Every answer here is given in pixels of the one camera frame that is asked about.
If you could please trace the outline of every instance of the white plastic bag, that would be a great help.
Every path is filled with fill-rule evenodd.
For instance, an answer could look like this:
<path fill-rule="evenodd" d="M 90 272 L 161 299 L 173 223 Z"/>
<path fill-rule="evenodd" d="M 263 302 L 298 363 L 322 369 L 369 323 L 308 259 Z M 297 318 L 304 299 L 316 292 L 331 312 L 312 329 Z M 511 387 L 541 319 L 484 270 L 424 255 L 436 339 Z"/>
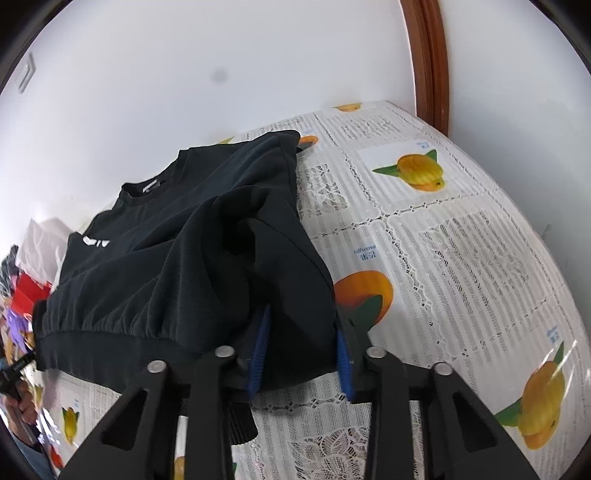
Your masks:
<path fill-rule="evenodd" d="M 57 284 L 69 232 L 31 220 L 17 253 L 16 265 L 41 284 Z"/>

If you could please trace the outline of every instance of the yellow fruit print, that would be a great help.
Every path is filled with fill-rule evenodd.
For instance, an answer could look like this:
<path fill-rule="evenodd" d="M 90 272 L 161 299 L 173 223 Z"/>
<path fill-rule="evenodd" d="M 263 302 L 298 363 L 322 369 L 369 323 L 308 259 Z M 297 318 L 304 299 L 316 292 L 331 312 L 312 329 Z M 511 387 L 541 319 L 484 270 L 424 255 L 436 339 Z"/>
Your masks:
<path fill-rule="evenodd" d="M 80 416 L 79 411 L 74 411 L 72 407 L 67 410 L 61 409 L 61 414 L 64 417 L 64 436 L 70 445 L 74 445 L 74 438 L 78 433 L 78 417 Z"/>
<path fill-rule="evenodd" d="M 297 148 L 300 151 L 308 150 L 318 143 L 318 137 L 316 135 L 305 135 L 300 138 L 300 142 L 297 144 Z"/>
<path fill-rule="evenodd" d="M 347 103 L 347 105 L 339 105 L 335 107 L 338 111 L 341 112 L 354 112 L 361 108 L 361 103 Z"/>
<path fill-rule="evenodd" d="M 443 169 L 437 163 L 437 150 L 431 150 L 426 155 L 405 155 L 398 159 L 396 165 L 376 168 L 373 172 L 398 177 L 413 189 L 424 192 L 436 192 L 445 186 Z"/>
<path fill-rule="evenodd" d="M 525 384 L 522 397 L 495 415 L 500 424 L 517 427 L 527 448 L 542 448 L 558 427 L 566 383 L 561 362 L 564 342 L 554 360 L 545 362 Z"/>
<path fill-rule="evenodd" d="M 174 461 L 174 480 L 184 479 L 184 456 L 177 457 Z"/>
<path fill-rule="evenodd" d="M 43 404 L 43 387 L 41 385 L 35 385 L 35 407 L 37 410 L 41 410 Z"/>

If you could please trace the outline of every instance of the lace mattress cover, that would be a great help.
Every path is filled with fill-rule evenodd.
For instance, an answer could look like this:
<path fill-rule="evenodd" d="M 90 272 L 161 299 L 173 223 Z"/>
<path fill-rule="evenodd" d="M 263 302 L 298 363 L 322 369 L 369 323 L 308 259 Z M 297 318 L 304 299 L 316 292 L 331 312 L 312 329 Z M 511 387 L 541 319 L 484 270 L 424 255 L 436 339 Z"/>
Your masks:
<path fill-rule="evenodd" d="M 559 478 L 591 432 L 589 342 L 558 266 L 511 199 L 445 136 L 385 101 L 224 142 L 282 129 L 308 147 L 298 156 L 298 213 L 337 300 L 381 294 L 372 343 L 409 364 L 448 362 L 540 478 Z M 66 463 L 118 395 L 56 371 L 31 381 L 52 461 Z M 238 479 L 363 478 L 371 408 L 349 404 L 336 374 L 260 394 L 252 412 L 258 437 L 232 448 Z M 186 419 L 179 425 L 177 456 Z"/>

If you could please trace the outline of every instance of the clothing label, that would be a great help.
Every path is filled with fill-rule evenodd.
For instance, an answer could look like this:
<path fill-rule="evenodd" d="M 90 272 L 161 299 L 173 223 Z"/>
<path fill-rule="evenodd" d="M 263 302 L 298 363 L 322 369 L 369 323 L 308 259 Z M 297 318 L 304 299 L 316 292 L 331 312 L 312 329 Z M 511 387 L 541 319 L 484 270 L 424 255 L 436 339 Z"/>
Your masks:
<path fill-rule="evenodd" d="M 160 182 L 158 181 L 158 179 L 155 179 L 144 187 L 142 193 L 148 193 L 150 190 L 155 190 L 158 187 L 160 187 Z"/>

